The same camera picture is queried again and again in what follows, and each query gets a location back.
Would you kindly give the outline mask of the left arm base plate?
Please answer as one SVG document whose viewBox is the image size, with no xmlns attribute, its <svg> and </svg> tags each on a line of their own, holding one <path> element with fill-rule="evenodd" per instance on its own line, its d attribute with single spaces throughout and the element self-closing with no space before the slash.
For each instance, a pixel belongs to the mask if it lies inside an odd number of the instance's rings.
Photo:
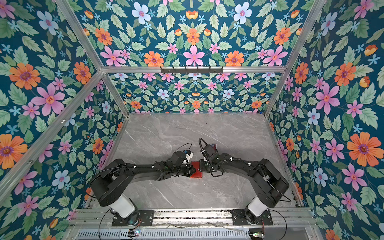
<svg viewBox="0 0 384 240">
<path fill-rule="evenodd" d="M 154 220 L 153 210 L 135 210 L 131 215 L 123 218 L 117 212 L 114 213 L 112 222 L 113 227 L 148 227 L 151 226 Z"/>
</svg>

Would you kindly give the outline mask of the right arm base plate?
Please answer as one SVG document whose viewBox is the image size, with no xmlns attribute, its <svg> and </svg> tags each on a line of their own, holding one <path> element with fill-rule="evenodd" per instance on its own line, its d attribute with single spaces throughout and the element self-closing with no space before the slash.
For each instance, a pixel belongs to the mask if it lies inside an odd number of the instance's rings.
<svg viewBox="0 0 384 240">
<path fill-rule="evenodd" d="M 269 210 L 260 216 L 253 215 L 250 211 L 230 210 L 234 226 L 272 226 L 273 220 Z"/>
</svg>

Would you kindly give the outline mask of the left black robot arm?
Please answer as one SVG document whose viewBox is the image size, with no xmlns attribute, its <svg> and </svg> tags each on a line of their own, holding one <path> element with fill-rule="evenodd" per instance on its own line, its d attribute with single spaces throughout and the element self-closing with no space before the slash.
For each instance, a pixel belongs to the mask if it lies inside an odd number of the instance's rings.
<svg viewBox="0 0 384 240">
<path fill-rule="evenodd" d="M 148 165 L 134 165 L 116 159 L 104 170 L 95 174 L 90 181 L 90 188 L 102 207 L 109 207 L 115 215 L 129 221 L 137 221 L 138 208 L 125 195 L 129 184 L 142 181 L 164 181 L 171 177 L 191 177 L 197 172 L 191 164 L 182 160 L 167 160 Z"/>
</svg>

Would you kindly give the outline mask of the red leather card holder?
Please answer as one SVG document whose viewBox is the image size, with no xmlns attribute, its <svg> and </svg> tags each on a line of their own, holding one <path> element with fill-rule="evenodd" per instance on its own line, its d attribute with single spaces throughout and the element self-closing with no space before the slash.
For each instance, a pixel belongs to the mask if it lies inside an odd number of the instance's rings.
<svg viewBox="0 0 384 240">
<path fill-rule="evenodd" d="M 191 163 L 193 168 L 195 169 L 195 172 L 191 174 L 190 178 L 191 179 L 202 179 L 203 178 L 203 173 L 200 171 L 200 163 L 197 161 L 193 161 Z"/>
</svg>

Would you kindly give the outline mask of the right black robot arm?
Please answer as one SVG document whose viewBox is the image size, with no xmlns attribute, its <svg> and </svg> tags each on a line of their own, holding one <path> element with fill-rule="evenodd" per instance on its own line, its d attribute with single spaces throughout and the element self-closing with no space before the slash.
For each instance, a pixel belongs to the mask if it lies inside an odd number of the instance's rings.
<svg viewBox="0 0 384 240">
<path fill-rule="evenodd" d="M 267 159 L 245 161 L 240 158 L 222 154 L 212 160 L 200 160 L 199 169 L 202 173 L 232 173 L 247 179 L 255 192 L 255 197 L 244 209 L 244 219 L 250 225 L 261 221 L 262 215 L 285 198 L 290 186 L 286 178 Z"/>
</svg>

